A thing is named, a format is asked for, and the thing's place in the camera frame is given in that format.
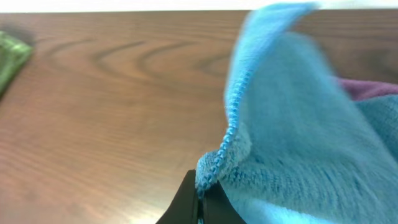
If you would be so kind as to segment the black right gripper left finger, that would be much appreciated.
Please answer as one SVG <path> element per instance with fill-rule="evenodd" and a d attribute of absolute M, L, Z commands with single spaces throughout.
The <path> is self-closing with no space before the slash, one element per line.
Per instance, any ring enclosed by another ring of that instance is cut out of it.
<path fill-rule="evenodd" d="M 197 224 L 198 195 L 195 188 L 195 170 L 189 170 L 165 213 L 156 224 Z"/>

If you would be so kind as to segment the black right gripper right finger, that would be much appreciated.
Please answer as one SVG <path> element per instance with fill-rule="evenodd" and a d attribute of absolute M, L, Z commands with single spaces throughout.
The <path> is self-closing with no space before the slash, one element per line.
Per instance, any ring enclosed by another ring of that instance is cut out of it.
<path fill-rule="evenodd" d="M 204 224 L 246 224 L 233 208 L 219 182 L 205 192 L 201 204 Z"/>

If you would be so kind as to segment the blue microfiber cloth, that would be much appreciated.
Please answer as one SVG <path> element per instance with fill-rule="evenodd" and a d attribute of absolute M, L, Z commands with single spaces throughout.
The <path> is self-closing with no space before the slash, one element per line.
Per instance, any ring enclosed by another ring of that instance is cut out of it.
<path fill-rule="evenodd" d="M 352 100 L 318 47 L 289 29 L 312 2 L 250 14 L 231 60 L 228 128 L 197 164 L 247 223 L 396 223 L 397 97 Z"/>

